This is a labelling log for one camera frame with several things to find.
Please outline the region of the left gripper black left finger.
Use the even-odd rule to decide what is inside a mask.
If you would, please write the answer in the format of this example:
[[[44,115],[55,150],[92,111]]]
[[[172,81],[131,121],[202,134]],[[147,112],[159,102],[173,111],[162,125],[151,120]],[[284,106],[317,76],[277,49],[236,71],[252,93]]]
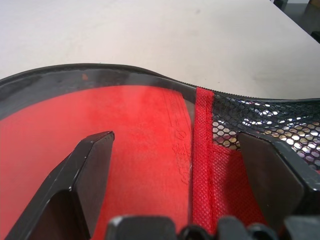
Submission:
[[[113,131],[82,139],[45,178],[4,240],[91,240],[114,140]]]

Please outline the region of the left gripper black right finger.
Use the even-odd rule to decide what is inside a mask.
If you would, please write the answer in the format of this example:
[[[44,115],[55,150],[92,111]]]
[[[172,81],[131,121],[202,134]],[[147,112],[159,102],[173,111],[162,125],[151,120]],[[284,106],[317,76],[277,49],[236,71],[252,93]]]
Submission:
[[[320,173],[275,137],[240,131],[240,151],[253,195],[268,223],[320,215]]]

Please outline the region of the black red paddle case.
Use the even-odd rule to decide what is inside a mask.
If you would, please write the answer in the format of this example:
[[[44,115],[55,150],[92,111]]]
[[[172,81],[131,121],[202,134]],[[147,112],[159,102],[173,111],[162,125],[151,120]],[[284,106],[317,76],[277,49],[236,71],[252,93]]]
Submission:
[[[266,221],[238,140],[239,132],[282,140],[320,174],[320,98],[241,96],[139,67],[76,63],[0,79],[0,120],[62,95],[117,86],[156,87],[182,95],[192,134],[188,222],[177,229],[164,215],[117,215],[108,221],[103,240],[320,240],[320,214]]]

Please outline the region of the red table tennis paddle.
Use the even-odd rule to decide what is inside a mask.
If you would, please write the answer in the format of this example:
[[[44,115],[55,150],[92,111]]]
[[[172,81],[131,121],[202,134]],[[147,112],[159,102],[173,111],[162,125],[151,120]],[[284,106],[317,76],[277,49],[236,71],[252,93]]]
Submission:
[[[0,240],[48,174],[85,137],[113,131],[106,195],[92,240],[119,215],[189,220],[192,124],[182,95],[110,86],[54,97],[0,120]]]

